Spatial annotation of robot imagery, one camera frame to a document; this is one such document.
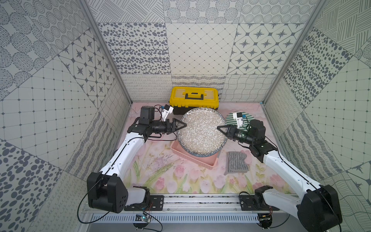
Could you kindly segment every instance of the gray sponge cloth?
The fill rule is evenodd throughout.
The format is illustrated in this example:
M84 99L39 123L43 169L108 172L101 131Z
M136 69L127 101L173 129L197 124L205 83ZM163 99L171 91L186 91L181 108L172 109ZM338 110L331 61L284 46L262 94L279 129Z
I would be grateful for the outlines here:
M245 163L246 154L239 151L227 152L227 164L224 175L230 173L246 173L249 167Z

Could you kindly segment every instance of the toolbox handle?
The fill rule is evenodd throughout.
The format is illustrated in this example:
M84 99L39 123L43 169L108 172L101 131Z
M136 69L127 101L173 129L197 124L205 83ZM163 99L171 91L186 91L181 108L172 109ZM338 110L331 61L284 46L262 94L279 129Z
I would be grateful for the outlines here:
M201 97L200 98L190 98L190 97L188 97L188 94L185 94L185 96L186 96L186 99L193 99L193 100L203 100L204 99L204 95L203 94L201 94Z

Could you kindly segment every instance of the vent grille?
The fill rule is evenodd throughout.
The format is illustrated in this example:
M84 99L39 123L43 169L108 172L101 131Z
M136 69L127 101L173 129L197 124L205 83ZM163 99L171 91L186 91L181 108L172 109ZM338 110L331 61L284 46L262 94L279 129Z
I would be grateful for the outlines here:
M151 213L161 223L259 223L256 213ZM103 216L102 213L95 213L92 220ZM135 213L108 214L96 223L132 223L135 220Z

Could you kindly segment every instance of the toolbox lid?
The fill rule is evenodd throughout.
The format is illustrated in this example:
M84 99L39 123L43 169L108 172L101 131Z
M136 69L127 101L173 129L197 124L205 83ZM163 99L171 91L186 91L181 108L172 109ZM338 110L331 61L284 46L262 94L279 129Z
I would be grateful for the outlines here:
M172 107L219 107L218 91L215 88L176 86L171 92L169 101Z

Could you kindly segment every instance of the black mounting plate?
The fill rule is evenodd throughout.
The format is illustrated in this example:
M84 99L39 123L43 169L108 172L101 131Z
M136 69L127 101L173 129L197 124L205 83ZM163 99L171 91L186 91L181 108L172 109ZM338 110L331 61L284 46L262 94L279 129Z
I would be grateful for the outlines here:
M151 195L150 196L150 204L152 204L151 208L148 209L150 211L162 211L164 206L164 196L163 195ZM124 207L125 211L142 211L132 205L128 205Z
M256 211L256 210L266 210L266 211L269 211L269 206L264 206L262 208L257 208L254 205L254 201L253 201L253 198L254 197L253 196L240 195L239 198L240 198L240 206L241 206L241 210L242 211ZM272 206L272 209L273 209L273 211L280 210L279 208L276 208L276 207L273 207L273 206Z

